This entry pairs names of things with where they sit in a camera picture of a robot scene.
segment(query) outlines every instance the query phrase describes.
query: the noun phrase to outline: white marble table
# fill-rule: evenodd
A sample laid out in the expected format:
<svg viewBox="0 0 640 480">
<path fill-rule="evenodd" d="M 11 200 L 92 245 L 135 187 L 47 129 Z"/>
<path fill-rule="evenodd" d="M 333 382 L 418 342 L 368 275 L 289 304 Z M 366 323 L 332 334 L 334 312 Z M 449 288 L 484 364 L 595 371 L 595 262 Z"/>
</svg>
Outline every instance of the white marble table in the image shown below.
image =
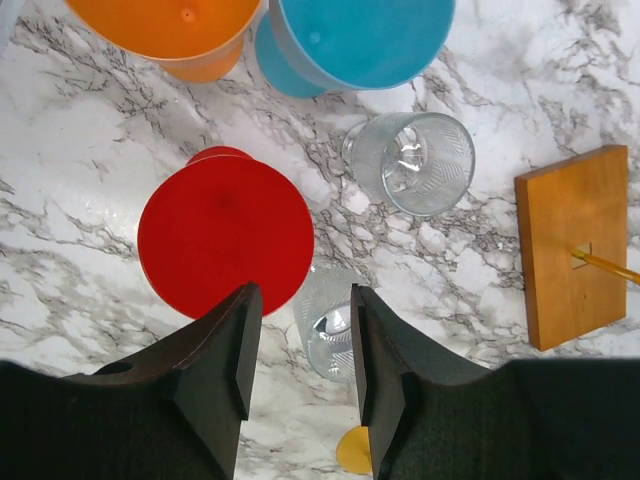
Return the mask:
<svg viewBox="0 0 640 480">
<path fill-rule="evenodd" d="M 252 42 L 225 79 L 189 86 L 106 45 L 61 0 L 28 1 L 0 60 L 0 357 L 93 372 L 184 325 L 142 273 L 137 222 L 165 178 L 223 143 L 287 175 L 313 212 L 317 254 L 361 272 L 414 326 L 488 365 L 539 355 L 513 177 L 629 145 L 640 269 L 639 21 L 630 0 L 459 0 L 446 47 L 411 84 L 296 100 L 265 83 Z M 412 110 L 455 116 L 478 153 L 469 194 L 428 220 L 370 204 L 338 153 L 362 119 Z M 628 319 L 545 355 L 638 355 L 638 312 L 632 289 Z M 267 318 L 236 478 L 350 478 L 333 459 L 357 422 L 349 398 L 310 372 L 288 308 Z"/>
</svg>

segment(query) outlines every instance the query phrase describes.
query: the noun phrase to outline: blue plastic cup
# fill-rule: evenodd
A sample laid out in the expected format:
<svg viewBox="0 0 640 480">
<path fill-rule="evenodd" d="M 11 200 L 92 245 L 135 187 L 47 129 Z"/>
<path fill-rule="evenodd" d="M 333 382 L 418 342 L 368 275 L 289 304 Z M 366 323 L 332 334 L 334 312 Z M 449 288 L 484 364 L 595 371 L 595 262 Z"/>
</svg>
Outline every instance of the blue plastic cup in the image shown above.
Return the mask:
<svg viewBox="0 0 640 480">
<path fill-rule="evenodd" d="M 258 64 L 277 90 L 379 90 L 406 83 L 444 44 L 455 0 L 270 0 Z"/>
</svg>

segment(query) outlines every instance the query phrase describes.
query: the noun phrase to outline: orange cup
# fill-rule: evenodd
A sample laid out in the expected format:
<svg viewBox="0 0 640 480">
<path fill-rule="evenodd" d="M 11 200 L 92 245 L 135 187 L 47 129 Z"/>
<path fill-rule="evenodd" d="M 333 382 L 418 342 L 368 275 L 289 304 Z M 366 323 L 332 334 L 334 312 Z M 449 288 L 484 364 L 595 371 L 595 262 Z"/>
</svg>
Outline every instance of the orange cup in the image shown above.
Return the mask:
<svg viewBox="0 0 640 480">
<path fill-rule="evenodd" d="M 213 82 L 240 59 L 260 0 L 67 0 L 90 28 L 187 82 Z"/>
</svg>

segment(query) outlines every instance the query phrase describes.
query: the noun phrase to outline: wooden stand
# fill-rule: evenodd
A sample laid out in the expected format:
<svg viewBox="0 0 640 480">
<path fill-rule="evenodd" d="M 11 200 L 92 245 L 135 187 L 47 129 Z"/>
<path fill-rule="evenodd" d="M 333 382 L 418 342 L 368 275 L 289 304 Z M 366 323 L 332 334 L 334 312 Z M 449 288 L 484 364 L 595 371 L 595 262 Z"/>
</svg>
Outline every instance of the wooden stand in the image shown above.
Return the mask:
<svg viewBox="0 0 640 480">
<path fill-rule="evenodd" d="M 627 264 L 627 147 L 613 145 L 516 177 L 529 339 L 540 350 L 626 315 L 626 282 L 572 260 Z"/>
</svg>

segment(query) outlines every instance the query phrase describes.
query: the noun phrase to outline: yellow stick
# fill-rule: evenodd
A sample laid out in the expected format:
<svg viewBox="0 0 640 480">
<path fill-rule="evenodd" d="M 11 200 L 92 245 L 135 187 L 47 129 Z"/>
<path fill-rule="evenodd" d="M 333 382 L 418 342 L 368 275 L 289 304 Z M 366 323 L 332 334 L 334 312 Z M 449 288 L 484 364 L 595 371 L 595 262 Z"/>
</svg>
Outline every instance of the yellow stick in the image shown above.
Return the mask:
<svg viewBox="0 0 640 480">
<path fill-rule="evenodd" d="M 640 285 L 640 275 L 632 270 L 628 270 L 626 268 L 620 267 L 615 263 L 611 263 L 608 260 L 605 260 L 604 258 L 596 257 L 589 253 L 583 252 L 582 250 L 574 250 L 571 252 L 571 255 L 573 255 L 574 257 L 580 260 L 587 262 L 590 265 L 593 265 L 594 267 L 601 268 L 603 270 L 606 270 L 609 273 L 613 273 L 614 275 L 624 277 L 627 280 L 630 280 L 633 283 Z"/>
</svg>

